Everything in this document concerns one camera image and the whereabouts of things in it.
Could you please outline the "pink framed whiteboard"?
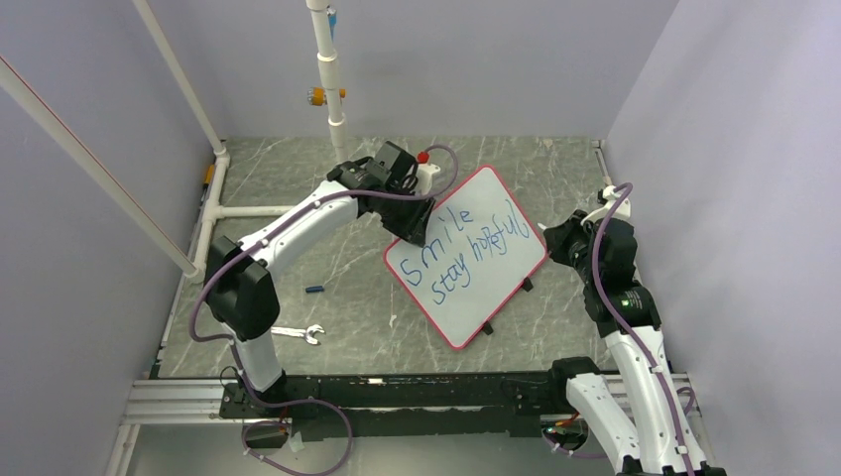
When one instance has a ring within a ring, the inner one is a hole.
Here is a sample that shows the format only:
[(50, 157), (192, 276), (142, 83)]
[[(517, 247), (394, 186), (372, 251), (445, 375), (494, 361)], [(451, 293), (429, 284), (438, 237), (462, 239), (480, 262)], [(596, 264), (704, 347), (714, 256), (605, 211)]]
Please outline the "pink framed whiteboard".
[(384, 251), (387, 269), (453, 349), (464, 348), (546, 258), (538, 230), (491, 166), (434, 208), (424, 245), (396, 240)]

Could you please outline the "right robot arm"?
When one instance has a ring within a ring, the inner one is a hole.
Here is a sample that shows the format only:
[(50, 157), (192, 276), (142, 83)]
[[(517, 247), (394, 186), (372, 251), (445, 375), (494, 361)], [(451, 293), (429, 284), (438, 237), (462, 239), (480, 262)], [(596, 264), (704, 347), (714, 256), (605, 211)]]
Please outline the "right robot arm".
[(622, 377), (623, 410), (589, 357), (553, 362), (546, 397), (584, 417), (618, 475), (720, 475), (680, 405), (651, 293), (636, 279), (637, 241), (623, 220), (590, 222), (576, 210), (543, 236), (549, 256), (581, 278), (585, 309)]

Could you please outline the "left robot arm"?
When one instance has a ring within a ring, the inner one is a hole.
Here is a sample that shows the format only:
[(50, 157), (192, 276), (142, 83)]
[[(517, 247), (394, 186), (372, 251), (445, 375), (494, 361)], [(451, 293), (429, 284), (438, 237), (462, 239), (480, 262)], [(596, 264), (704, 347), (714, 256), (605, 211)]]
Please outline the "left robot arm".
[(286, 372), (271, 329), (281, 313), (276, 282), (287, 267), (338, 228), (373, 213), (385, 230), (422, 247), (435, 205), (431, 186), (440, 171), (428, 153), (412, 155), (386, 142), (372, 157), (336, 165), (301, 203), (270, 225), (237, 240), (215, 240), (199, 296), (233, 347), (250, 385), (246, 404), (262, 417), (285, 402)]

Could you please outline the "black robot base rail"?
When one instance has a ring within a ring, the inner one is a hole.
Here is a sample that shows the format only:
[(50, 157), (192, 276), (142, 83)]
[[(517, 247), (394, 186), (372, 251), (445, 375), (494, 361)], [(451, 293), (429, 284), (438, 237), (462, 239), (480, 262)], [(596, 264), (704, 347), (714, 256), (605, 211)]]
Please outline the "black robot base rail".
[(505, 433), (536, 437), (573, 407), (549, 371), (289, 375), (252, 399), (239, 382), (223, 387), (219, 415), (282, 419), (305, 440), (343, 436)]

